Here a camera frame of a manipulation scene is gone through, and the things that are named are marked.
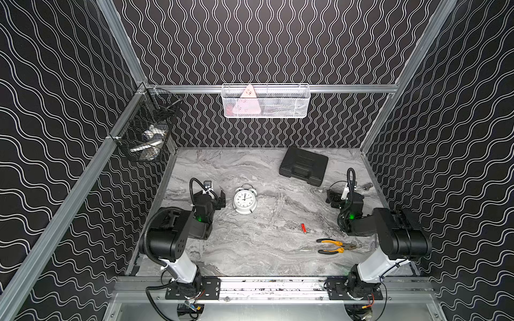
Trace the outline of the white twin-bell alarm clock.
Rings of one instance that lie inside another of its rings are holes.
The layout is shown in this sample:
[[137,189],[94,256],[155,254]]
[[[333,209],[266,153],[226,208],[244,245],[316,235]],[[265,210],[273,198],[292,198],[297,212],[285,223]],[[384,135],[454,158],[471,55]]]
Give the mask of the white twin-bell alarm clock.
[[240,215],[253,214],[257,207],[257,190],[249,183],[245,183],[235,190],[233,208]]

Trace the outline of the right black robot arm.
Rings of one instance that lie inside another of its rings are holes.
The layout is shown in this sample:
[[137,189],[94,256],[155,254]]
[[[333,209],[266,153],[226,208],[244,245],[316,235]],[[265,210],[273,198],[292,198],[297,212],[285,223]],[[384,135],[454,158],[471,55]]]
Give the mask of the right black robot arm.
[[377,237],[376,250],[366,260],[350,270],[345,285],[354,298],[375,294],[383,279],[399,267],[423,258],[432,251],[431,240],[421,228],[416,216],[408,209],[396,211],[376,207],[363,214],[364,196],[356,192],[356,172],[347,170],[343,193],[327,192],[326,202],[339,209],[340,231],[353,237]]

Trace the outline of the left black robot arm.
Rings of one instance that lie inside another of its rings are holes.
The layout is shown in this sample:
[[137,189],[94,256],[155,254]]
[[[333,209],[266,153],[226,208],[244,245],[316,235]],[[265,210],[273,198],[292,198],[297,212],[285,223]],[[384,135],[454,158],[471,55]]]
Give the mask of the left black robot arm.
[[193,201],[190,210],[160,208],[149,220],[138,245],[140,254],[171,274],[169,287],[185,296],[195,296],[202,288],[199,267],[186,254],[187,241],[209,238],[215,211],[226,207],[226,194],[200,191],[193,194]]

